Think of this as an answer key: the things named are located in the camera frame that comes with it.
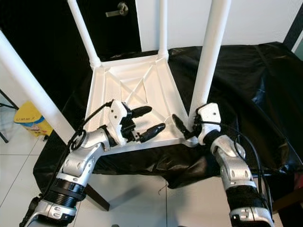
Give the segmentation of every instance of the black plastic sheet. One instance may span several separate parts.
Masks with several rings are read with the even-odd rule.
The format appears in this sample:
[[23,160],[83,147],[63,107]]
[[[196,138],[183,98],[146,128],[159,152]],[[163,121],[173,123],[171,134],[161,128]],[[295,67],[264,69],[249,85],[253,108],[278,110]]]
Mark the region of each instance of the black plastic sheet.
[[[138,57],[156,52],[131,53],[109,60]],[[169,51],[169,66],[184,106],[189,111],[201,47]],[[74,128],[85,114],[91,78],[74,91],[63,114]],[[209,96],[219,105],[222,122],[251,139],[266,174],[302,171],[300,143],[303,127],[303,62],[280,43],[221,47]],[[236,133],[223,128],[235,138]],[[247,162],[256,172],[251,148],[240,140]],[[34,176],[44,191],[64,143],[52,133],[34,167]],[[169,188],[177,188],[219,174],[208,147],[173,145],[103,156],[94,173],[107,175],[161,175]]]

